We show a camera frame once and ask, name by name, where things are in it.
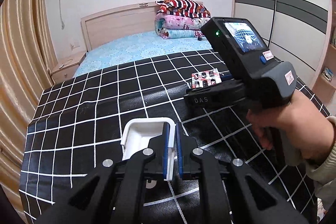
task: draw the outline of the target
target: curtain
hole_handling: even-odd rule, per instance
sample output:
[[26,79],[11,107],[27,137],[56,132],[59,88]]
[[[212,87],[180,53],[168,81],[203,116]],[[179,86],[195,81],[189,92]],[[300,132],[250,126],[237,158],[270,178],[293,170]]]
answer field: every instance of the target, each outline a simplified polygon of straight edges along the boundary
[[44,0],[4,0],[0,54],[0,183],[26,220],[18,193],[26,129],[56,65]]

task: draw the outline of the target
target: finger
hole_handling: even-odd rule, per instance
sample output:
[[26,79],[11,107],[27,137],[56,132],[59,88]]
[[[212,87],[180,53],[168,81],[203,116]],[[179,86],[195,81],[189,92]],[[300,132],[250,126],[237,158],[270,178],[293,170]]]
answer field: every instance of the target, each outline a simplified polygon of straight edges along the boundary
[[271,150],[272,149],[272,143],[270,142],[270,140],[266,137],[266,136],[262,136],[259,137],[259,142],[261,144],[261,146],[267,150]]
[[259,127],[278,127],[278,119],[282,111],[283,107],[269,108],[256,113],[249,110],[246,119]]
[[264,129],[257,125],[252,125],[252,129],[258,137],[263,137],[265,135]]

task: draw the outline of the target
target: blue floral bed sheet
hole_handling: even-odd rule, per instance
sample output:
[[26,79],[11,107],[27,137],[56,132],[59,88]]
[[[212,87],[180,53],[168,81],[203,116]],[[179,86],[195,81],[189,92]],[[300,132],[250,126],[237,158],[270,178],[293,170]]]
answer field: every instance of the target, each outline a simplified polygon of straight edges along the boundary
[[74,77],[154,56],[206,49],[211,49],[210,43],[197,38],[163,39],[155,31],[130,35],[88,52]]

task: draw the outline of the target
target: bookshelf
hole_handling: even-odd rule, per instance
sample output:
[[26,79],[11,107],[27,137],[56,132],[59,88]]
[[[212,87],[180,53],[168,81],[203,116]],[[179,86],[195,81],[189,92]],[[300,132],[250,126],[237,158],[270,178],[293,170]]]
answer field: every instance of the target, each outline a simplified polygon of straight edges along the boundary
[[[336,12],[333,11],[333,19],[332,19],[332,36],[330,42],[336,41]],[[329,68],[334,76],[331,81],[328,81],[321,73],[324,68]],[[329,44],[327,53],[325,55],[325,59],[323,62],[323,66],[320,71],[320,76],[317,78],[315,85],[312,91],[317,95],[317,97],[322,101],[322,103],[326,106],[330,103],[332,97],[336,91],[336,48]]]

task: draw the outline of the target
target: small box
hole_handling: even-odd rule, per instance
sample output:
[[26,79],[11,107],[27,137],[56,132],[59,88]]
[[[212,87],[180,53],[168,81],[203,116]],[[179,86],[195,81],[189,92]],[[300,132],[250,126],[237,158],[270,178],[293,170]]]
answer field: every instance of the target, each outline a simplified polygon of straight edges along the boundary
[[221,83],[221,77],[217,69],[206,70],[192,74],[192,88],[204,88]]

